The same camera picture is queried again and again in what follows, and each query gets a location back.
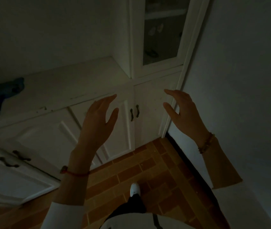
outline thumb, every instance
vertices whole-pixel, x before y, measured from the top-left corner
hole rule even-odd
[[[108,122],[106,123],[107,129],[110,132],[112,132],[113,128],[115,127],[115,123],[118,119],[118,111],[119,111],[119,108],[114,109],[113,112],[111,113],[111,116],[110,116]]]
[[[175,112],[175,110],[169,103],[164,102],[163,107],[165,108],[166,112],[168,113],[173,122],[178,119],[179,115]]]

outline white sleeve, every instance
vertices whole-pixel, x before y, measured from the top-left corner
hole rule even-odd
[[[231,229],[271,229],[271,219],[243,183],[213,190]]]
[[[84,206],[52,202],[40,229],[81,229]]]

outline wall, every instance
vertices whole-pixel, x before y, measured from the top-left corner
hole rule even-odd
[[[214,0],[183,90],[271,216],[271,0]],[[169,134],[211,186],[196,145]]]
[[[111,55],[111,0],[0,0],[0,82]]]

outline person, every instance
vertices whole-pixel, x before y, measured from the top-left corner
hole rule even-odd
[[[202,153],[213,184],[214,195],[231,229],[271,229],[271,219],[243,183],[222,151],[217,138],[205,127],[191,97],[179,90],[165,89],[165,93],[175,98],[180,112],[176,113],[168,103],[164,103],[163,106],[172,122],[194,140]],[[106,112],[115,98],[116,95],[100,99],[89,108],[78,143],[71,152],[68,169],[44,219],[42,229],[81,228],[92,159],[98,148],[110,136],[118,118],[119,109],[116,108],[106,123]],[[101,229],[192,228],[175,219],[145,212],[139,186],[133,184],[128,202],[109,215]]]

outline cabinet handle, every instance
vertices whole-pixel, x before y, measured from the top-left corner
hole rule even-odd
[[[4,157],[0,157],[0,161],[3,162],[4,165],[6,165],[7,167],[15,167],[15,168],[19,167],[19,165],[10,165],[10,164],[8,164]]]
[[[132,109],[130,109],[131,112],[131,121],[133,121],[133,113],[132,113]]]
[[[136,107],[136,109],[137,109],[137,111],[138,111],[138,114],[136,115],[136,117],[138,118],[139,115],[140,115],[139,105],[137,104],[135,107]]]
[[[16,154],[18,159],[22,160],[22,161],[28,161],[30,162],[32,159],[31,158],[24,158],[23,156],[21,156],[20,152],[18,150],[14,150],[13,154]]]

